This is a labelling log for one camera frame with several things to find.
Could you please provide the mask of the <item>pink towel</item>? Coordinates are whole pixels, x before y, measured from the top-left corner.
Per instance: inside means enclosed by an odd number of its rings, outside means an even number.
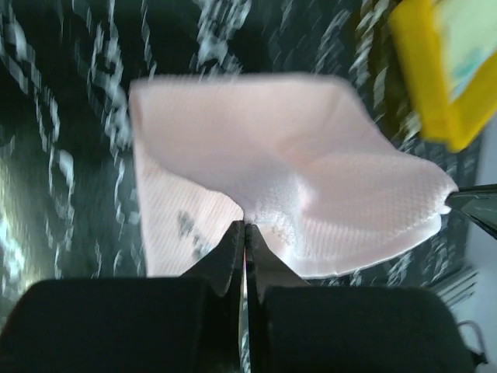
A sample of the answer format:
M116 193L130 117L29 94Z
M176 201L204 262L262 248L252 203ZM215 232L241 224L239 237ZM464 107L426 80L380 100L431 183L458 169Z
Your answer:
M132 82L129 108L152 277L185 273L238 220L303 278L350 274L434 236L457 191L340 78L161 76Z

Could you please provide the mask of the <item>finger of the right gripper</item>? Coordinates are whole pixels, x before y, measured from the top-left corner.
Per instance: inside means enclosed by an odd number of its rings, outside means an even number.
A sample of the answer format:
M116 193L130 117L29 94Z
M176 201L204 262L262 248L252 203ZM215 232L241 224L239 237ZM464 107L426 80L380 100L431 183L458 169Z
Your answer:
M463 215L491 237L497 237L497 185L465 187L453 192L446 205Z

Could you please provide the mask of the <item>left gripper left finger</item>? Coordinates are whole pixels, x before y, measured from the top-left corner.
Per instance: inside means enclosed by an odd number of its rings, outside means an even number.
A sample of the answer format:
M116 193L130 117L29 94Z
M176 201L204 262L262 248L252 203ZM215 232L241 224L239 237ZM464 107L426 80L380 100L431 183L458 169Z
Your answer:
M245 226L178 277L46 280L1 334L3 372L238 372Z

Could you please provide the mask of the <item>yellow green towel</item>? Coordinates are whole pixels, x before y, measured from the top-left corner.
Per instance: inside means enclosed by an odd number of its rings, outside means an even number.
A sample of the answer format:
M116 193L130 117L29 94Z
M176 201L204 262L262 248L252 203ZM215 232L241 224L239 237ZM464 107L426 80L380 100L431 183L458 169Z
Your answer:
M451 99L496 52L496 0L444 0L434 6Z

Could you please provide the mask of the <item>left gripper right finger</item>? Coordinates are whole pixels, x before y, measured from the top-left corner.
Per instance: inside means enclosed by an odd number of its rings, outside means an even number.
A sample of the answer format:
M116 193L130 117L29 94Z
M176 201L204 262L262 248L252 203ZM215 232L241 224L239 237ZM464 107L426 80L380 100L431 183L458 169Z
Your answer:
M421 288L320 287L245 230L254 372L477 372L450 310Z

